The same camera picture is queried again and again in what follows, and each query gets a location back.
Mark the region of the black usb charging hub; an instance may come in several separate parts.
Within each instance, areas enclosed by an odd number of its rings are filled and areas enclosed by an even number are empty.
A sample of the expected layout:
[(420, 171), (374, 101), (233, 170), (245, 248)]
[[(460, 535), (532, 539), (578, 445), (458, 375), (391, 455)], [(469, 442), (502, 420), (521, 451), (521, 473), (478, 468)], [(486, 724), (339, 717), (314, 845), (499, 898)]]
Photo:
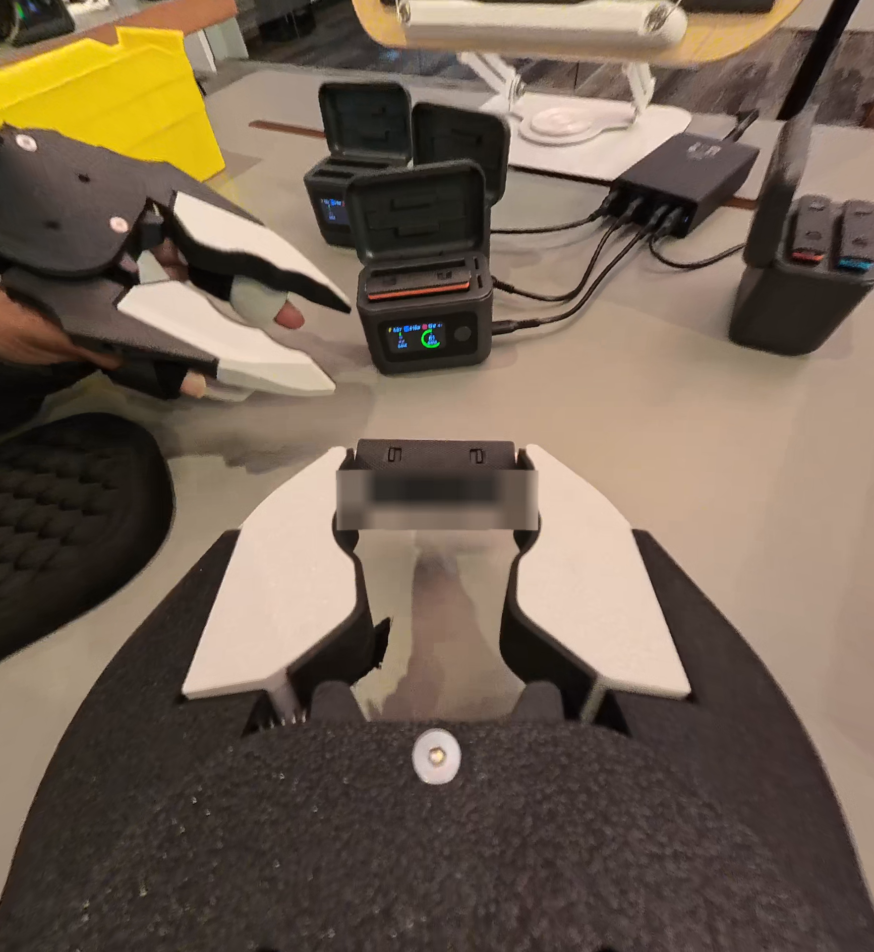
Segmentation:
[(634, 163), (610, 185), (607, 218), (683, 238), (744, 185), (760, 154), (731, 139), (683, 132)]

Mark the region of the orange trimmed black battery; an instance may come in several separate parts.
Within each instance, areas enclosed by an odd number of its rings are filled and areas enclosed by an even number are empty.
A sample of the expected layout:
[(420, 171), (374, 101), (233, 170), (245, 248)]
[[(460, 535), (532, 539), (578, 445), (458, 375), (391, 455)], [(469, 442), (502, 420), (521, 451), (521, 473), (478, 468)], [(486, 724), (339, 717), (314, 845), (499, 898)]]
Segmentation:
[(789, 238), (789, 260), (815, 267), (829, 255), (834, 241), (835, 208), (823, 195), (800, 197)]
[(427, 285), (395, 287), (390, 290), (372, 289), (370, 285), (366, 287), (366, 298), (369, 302), (398, 301), (414, 298), (433, 297), (437, 295), (446, 295), (458, 292), (468, 292), (471, 281), (460, 282), (431, 282)]

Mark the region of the blue trimmed black battery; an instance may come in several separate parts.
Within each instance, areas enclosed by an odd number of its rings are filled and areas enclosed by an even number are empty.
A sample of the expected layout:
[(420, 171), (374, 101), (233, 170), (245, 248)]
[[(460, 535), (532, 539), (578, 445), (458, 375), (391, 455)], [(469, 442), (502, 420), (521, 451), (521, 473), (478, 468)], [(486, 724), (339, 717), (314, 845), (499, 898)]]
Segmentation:
[(517, 470), (518, 452), (500, 440), (364, 438), (353, 450), (351, 467), (373, 471)]
[(842, 206), (835, 267), (857, 274), (874, 270), (874, 203), (850, 200)]

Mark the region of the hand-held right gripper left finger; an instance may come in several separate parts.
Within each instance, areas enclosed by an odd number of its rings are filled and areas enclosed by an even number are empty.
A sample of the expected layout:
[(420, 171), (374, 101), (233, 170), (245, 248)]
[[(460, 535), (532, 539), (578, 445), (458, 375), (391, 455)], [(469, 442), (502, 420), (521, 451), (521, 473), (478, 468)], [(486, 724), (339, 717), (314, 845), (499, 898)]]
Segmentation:
[(309, 704), (325, 682), (378, 668), (390, 623), (375, 625), (356, 531), (336, 525), (336, 446), (275, 489), (242, 523), (182, 683), (188, 700), (264, 691)]

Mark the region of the person's left hand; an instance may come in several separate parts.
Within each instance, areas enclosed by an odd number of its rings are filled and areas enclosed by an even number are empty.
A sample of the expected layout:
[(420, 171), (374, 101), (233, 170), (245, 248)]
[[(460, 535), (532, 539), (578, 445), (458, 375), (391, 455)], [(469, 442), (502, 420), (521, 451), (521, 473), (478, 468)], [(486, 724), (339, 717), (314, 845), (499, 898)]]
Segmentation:
[(160, 399), (181, 391), (214, 397), (263, 391), (291, 396), (332, 394), (335, 383), (306, 353), (271, 337), (286, 317), (300, 316), (288, 292), (254, 278), (222, 275), (212, 267), (270, 270), (270, 257), (310, 296), (329, 292), (331, 305), (348, 302), (324, 275), (274, 234), (264, 238), (264, 258), (193, 243), (201, 259), (189, 269), (191, 285), (172, 281), (167, 261), (144, 251), (146, 281), (138, 263), (122, 252), (107, 272), (86, 278), (44, 275), (23, 265), (0, 266), (0, 428), (35, 415), (51, 394), (99, 371)]

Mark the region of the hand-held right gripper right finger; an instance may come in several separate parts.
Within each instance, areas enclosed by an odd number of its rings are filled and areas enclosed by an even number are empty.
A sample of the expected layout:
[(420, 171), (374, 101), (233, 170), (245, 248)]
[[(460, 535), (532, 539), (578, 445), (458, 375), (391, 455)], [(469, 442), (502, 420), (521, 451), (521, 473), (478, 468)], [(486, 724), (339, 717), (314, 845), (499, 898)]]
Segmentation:
[(546, 683), (568, 720), (596, 720), (610, 691), (688, 700), (692, 687), (635, 531), (600, 491), (538, 445), (521, 449), (537, 521), (515, 530), (500, 651)]

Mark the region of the wooden instruction board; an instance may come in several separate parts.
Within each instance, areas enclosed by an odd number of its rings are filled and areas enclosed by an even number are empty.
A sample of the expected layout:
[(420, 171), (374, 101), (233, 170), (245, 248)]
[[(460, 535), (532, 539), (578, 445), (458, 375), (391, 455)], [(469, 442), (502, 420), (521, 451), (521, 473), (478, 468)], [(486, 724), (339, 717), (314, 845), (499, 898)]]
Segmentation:
[(690, 67), (730, 58), (783, 26), (800, 1), (777, 1), (763, 14), (689, 13), (681, 41), (667, 49), (628, 50), (595, 37), (545, 38), (414, 38), (407, 35), (396, 9), (377, 1), (353, 1), (364, 32), (379, 45), (396, 50), (441, 53), (500, 54), (504, 58), (534, 58), (566, 62), (643, 62), (652, 66)]

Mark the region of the black textured wrist pad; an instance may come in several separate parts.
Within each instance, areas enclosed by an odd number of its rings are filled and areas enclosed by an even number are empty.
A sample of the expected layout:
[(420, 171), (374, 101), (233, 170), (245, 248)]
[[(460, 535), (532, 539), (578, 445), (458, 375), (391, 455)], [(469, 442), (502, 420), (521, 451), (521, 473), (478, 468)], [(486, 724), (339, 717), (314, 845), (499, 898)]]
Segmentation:
[(135, 422), (84, 413), (0, 442), (0, 661), (129, 583), (175, 505), (167, 461)]

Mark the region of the black battery charger case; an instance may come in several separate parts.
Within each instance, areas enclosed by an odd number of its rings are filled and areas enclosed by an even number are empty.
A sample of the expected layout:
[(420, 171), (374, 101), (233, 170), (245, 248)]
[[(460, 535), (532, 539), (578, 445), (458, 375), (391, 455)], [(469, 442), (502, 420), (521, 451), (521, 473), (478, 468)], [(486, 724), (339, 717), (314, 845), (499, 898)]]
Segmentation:
[(418, 102), (411, 110), (412, 162), (415, 166), (466, 160), (477, 165), (485, 183), (485, 202), (495, 206), (505, 191), (511, 132), (493, 113)]
[(874, 289), (874, 270), (859, 274), (835, 267), (845, 202), (831, 199), (834, 241), (820, 265), (800, 266), (788, 257), (800, 197), (823, 195), (797, 196), (816, 113), (815, 105), (807, 106), (783, 125), (757, 197), (742, 249), (744, 270), (727, 327), (728, 339), (743, 348), (791, 357), (810, 354)]
[[(345, 203), (361, 262), (356, 304), (383, 375), (482, 363), (491, 351), (493, 281), (480, 168), (466, 160), (360, 176)], [(470, 280), (468, 292), (369, 302), (390, 290)]]
[(324, 242), (353, 247), (347, 186), (362, 175), (409, 166), (411, 98), (395, 82), (325, 82), (319, 106), (328, 156), (303, 184)]

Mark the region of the black metal pole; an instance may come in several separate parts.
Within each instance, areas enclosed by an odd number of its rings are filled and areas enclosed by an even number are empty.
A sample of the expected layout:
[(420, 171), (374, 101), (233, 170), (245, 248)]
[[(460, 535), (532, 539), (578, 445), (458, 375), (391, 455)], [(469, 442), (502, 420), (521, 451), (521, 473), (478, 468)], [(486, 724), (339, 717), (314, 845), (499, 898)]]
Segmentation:
[(776, 113), (777, 121), (787, 122), (800, 115), (808, 106), (859, 3), (859, 1), (831, 2), (790, 89)]

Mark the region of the person's left forearm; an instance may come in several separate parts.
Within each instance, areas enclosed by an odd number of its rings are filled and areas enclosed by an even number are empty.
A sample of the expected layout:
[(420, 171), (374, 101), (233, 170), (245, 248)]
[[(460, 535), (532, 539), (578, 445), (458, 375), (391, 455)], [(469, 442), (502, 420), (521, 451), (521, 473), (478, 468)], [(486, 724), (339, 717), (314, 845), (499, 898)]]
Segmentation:
[(0, 436), (33, 419), (44, 401), (98, 371), (78, 356), (24, 361), (0, 356)]

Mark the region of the yellow plastic bin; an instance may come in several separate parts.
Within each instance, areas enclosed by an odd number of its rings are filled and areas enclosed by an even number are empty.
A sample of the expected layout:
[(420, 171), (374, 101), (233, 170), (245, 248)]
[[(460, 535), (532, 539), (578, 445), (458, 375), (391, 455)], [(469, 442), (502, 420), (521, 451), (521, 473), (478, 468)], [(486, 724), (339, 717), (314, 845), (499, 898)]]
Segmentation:
[(226, 162), (179, 30), (117, 28), (0, 68), (0, 128), (54, 130), (205, 182)]

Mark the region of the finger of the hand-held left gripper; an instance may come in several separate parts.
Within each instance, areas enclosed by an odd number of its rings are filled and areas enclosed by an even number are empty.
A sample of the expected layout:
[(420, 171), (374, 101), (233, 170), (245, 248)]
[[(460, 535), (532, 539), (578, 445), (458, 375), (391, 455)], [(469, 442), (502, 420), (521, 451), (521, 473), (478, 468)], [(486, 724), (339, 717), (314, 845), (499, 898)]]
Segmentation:
[(334, 381), (307, 354), (284, 347), (262, 329), (233, 322), (187, 284), (138, 285), (122, 297), (118, 309), (213, 358), (222, 385), (296, 397), (335, 391)]
[(348, 295), (293, 244), (234, 208), (176, 190), (167, 222), (190, 266), (230, 280), (227, 298), (238, 314), (278, 314), (293, 295), (351, 311)]

